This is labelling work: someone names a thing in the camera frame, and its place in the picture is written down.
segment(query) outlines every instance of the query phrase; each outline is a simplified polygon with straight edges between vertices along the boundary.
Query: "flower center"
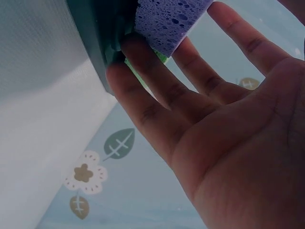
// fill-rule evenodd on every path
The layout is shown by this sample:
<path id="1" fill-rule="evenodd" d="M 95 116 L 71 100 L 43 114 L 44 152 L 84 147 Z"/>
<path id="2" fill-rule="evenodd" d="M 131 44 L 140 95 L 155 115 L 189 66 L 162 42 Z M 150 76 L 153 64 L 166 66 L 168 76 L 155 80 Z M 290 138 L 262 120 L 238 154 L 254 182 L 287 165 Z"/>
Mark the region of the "flower center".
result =
<path id="1" fill-rule="evenodd" d="M 75 175 L 74 178 L 78 181 L 82 181 L 85 183 L 89 182 L 89 179 L 93 177 L 93 172 L 88 170 L 87 164 L 82 164 L 81 167 L 76 167 L 74 169 Z"/>

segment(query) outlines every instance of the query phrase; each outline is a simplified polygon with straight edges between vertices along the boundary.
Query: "flower print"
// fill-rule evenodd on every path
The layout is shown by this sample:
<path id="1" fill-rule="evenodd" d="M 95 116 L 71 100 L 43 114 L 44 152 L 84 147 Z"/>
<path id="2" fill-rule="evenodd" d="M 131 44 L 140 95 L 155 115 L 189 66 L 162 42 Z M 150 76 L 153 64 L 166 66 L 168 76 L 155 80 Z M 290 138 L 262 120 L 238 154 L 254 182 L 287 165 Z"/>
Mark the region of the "flower print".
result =
<path id="1" fill-rule="evenodd" d="M 65 179 L 64 185 L 69 190 L 81 189 L 92 195 L 102 191 L 102 182 L 107 180 L 106 168 L 100 166 L 99 155 L 94 151 L 85 151 L 76 162 L 74 171 Z"/>

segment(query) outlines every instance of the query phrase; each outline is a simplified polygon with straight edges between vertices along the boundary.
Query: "hand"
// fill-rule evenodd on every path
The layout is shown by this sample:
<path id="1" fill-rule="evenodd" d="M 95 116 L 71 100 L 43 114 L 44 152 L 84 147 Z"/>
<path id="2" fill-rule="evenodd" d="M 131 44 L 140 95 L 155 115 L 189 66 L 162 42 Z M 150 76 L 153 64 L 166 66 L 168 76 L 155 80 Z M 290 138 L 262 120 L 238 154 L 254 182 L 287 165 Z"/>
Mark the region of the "hand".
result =
<path id="1" fill-rule="evenodd" d="M 124 63 L 109 83 L 208 228 L 305 228 L 305 62 L 225 4 L 208 13 L 265 76 L 258 89 L 225 82 L 185 39 L 173 58 L 193 92 L 138 36 L 122 50 L 159 102 Z"/>

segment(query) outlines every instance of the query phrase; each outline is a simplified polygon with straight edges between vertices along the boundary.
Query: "light blue surface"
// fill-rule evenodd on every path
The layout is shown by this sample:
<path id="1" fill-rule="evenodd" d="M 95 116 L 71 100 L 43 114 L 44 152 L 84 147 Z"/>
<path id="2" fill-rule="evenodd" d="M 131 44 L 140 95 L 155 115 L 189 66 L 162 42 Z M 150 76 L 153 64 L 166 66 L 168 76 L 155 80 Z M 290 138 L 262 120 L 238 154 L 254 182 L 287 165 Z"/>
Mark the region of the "light blue surface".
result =
<path id="1" fill-rule="evenodd" d="M 276 0 L 223 2 L 232 6 L 288 53 L 304 58 L 305 29 Z M 208 15 L 204 15 L 189 37 L 206 61 L 225 80 L 233 83 L 245 77 L 260 82 L 263 80 L 263 76 Z M 172 60 L 167 66 L 182 82 L 193 88 Z M 38 229 L 205 228 L 172 171 L 137 130 L 133 147 L 127 156 L 102 162 L 107 157 L 104 144 L 108 137 L 128 128 L 135 127 L 120 105 L 117 105 L 87 147 L 87 150 L 100 155 L 99 165 L 108 171 L 108 179 L 102 182 L 102 192 L 86 195 L 82 191 L 70 191 L 62 186 Z M 76 195 L 86 198 L 90 206 L 85 219 L 79 219 L 70 209 L 70 199 Z"/>

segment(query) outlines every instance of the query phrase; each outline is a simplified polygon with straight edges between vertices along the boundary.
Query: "sponge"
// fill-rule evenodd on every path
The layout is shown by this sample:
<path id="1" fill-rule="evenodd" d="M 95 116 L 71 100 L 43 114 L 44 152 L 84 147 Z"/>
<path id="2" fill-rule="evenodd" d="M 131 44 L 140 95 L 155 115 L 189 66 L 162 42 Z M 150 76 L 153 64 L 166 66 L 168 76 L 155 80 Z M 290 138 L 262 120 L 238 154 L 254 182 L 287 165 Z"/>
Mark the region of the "sponge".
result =
<path id="1" fill-rule="evenodd" d="M 170 57 L 213 0 L 139 0 L 135 31 Z"/>

